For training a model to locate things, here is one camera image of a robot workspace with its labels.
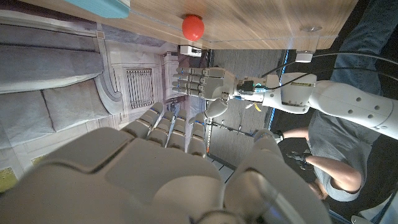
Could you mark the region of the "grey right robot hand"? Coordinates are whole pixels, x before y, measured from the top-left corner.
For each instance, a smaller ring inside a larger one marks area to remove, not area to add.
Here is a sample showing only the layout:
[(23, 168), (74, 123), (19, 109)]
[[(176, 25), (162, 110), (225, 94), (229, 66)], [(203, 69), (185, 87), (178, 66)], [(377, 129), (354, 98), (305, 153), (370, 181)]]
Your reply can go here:
[(154, 104), (121, 130), (99, 128), (50, 153), (1, 197), (2, 223), (329, 223), (273, 134), (254, 136), (228, 181), (205, 156), (198, 115)]

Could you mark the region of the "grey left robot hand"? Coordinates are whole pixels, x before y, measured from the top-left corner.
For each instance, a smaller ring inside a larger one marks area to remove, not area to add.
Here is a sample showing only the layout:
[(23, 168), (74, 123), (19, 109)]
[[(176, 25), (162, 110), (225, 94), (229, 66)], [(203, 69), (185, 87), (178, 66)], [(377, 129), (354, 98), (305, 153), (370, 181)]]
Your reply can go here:
[(215, 118), (228, 109), (228, 100), (236, 92), (236, 76), (224, 68), (180, 68), (173, 75), (172, 90), (211, 101), (201, 113), (204, 119)]

